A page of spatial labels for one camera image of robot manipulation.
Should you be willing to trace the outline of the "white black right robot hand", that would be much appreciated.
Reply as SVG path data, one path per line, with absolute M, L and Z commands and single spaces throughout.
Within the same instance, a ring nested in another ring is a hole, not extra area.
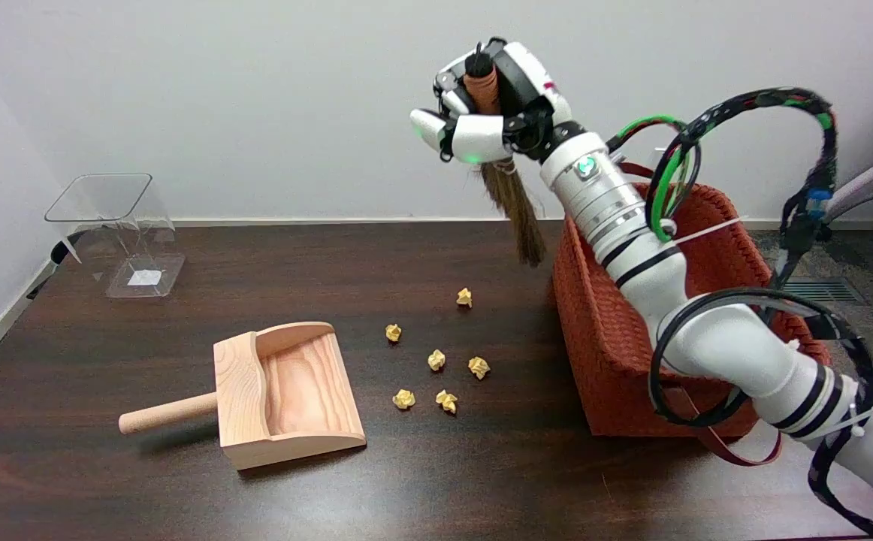
M 491 38 L 433 79 L 436 110 L 410 112 L 415 133 L 441 161 L 491 163 L 522 154 L 543 163 L 585 133 L 542 63 L 517 41 Z

